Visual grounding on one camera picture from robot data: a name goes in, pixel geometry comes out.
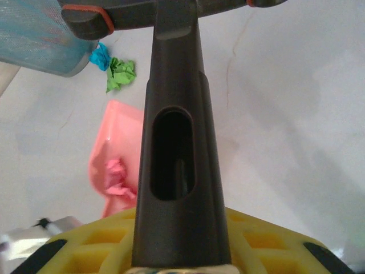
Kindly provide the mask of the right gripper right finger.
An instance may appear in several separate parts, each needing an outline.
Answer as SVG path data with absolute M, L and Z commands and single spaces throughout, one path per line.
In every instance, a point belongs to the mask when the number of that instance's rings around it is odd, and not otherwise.
M 312 237 L 226 209 L 232 263 L 241 273 L 354 273 Z

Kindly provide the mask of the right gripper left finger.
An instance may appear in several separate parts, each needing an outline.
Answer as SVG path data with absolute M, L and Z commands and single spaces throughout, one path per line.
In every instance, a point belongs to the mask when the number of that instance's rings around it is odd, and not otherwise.
M 135 209 L 52 237 L 13 273 L 126 273 L 132 268 Z

